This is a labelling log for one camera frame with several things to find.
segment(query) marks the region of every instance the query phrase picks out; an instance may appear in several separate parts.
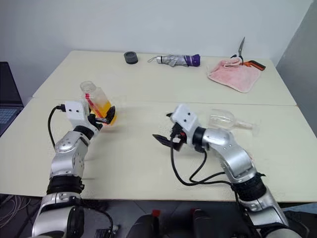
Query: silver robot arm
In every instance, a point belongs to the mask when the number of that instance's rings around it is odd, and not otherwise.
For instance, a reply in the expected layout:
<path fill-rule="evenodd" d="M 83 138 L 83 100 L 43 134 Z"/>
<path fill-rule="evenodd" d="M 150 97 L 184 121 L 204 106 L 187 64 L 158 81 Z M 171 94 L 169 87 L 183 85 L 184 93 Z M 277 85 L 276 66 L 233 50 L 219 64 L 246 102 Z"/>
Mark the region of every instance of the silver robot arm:
<path fill-rule="evenodd" d="M 171 121 L 186 134 L 186 143 L 190 147 L 212 148 L 220 155 L 220 165 L 228 176 L 233 188 L 239 195 L 239 202 L 255 226 L 281 223 L 288 226 L 288 221 L 265 186 L 248 153 L 237 144 L 233 134 L 225 129 L 202 128 L 194 112 L 184 105 L 179 105 L 169 115 Z M 300 236 L 287 230 L 284 236 Z"/>
<path fill-rule="evenodd" d="M 79 238 L 84 228 L 84 211 L 80 193 L 84 158 L 90 139 L 102 124 L 96 123 L 86 102 L 66 102 L 64 111 L 73 130 L 55 145 L 47 195 L 43 197 L 35 219 L 32 237 Z"/>

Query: gray floor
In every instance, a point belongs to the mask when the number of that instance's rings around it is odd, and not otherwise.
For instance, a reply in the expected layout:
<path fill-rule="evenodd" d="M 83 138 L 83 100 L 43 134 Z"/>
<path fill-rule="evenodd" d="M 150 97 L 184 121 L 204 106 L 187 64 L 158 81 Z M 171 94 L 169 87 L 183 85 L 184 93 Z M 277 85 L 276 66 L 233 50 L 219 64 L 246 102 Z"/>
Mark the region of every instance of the gray floor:
<path fill-rule="evenodd" d="M 227 202 L 199 202 L 199 201 L 107 201 L 107 211 L 112 216 L 114 223 L 120 225 L 120 229 L 117 233 L 117 238 L 126 237 L 128 231 L 135 223 L 135 221 L 144 214 L 149 214 L 153 209 L 161 211 L 159 216 L 161 230 L 166 233 L 170 224 L 174 221 L 178 221 L 182 224 L 187 224 L 190 220 L 190 210 L 195 209 L 223 209 L 224 213 L 228 212 L 234 203 Z M 7 203 L 0 209 L 0 217 L 6 214 L 12 208 L 12 204 Z M 304 210 L 306 212 L 317 214 L 317 204 L 308 204 L 304 206 L 298 206 L 295 208 L 287 208 L 287 210 Z M 25 209 L 21 210 L 14 219 L 7 224 L 4 228 L 0 229 L 0 238 L 14 238 L 18 229 L 27 218 Z M 104 229 L 109 227 L 109 222 L 103 214 L 99 214 L 93 210 L 85 210 L 85 232 L 82 238 L 94 238 L 96 229 Z M 31 224 L 28 224 L 20 238 L 28 238 L 31 236 Z M 169 233 L 169 236 L 165 238 L 191 237 L 190 233 L 176 234 L 175 236 Z"/>

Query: plastic bottle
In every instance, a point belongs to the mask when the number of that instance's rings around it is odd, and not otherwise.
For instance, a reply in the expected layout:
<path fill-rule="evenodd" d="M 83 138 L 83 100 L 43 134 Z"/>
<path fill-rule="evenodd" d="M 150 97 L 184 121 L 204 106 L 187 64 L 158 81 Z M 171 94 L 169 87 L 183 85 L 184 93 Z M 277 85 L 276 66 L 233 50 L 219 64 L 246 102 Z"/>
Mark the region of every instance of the plastic bottle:
<path fill-rule="evenodd" d="M 251 130 L 253 135 L 258 135 L 259 133 L 259 127 L 256 124 L 239 120 L 231 112 L 221 109 L 212 109 L 209 117 L 209 126 L 228 130 L 244 128 Z"/>
<path fill-rule="evenodd" d="M 92 81 L 85 81 L 80 84 L 83 91 L 83 98 L 87 100 L 89 108 L 94 112 L 96 117 L 105 118 L 107 112 L 111 108 L 111 103 L 100 87 L 96 87 Z M 112 119 L 110 125 L 116 120 L 116 115 Z"/>

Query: laptop keyboard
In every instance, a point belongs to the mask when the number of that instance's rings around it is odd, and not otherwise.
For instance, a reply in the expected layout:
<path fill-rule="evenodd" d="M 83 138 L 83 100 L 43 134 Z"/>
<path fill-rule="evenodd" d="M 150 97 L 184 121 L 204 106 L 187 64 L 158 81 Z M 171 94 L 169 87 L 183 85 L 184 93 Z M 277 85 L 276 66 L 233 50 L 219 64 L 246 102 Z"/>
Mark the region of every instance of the laptop keyboard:
<path fill-rule="evenodd" d="M 17 109 L 0 109 L 0 124 L 6 124 Z"/>

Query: black roll of tape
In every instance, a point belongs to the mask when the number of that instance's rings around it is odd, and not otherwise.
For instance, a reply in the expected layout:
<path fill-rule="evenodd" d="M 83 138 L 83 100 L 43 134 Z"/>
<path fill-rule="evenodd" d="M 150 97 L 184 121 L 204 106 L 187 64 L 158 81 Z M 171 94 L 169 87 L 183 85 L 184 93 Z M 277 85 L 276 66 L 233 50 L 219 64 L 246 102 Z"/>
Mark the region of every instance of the black roll of tape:
<path fill-rule="evenodd" d="M 135 64 L 138 62 L 137 54 L 133 51 L 128 51 L 124 53 L 124 58 L 128 64 Z"/>

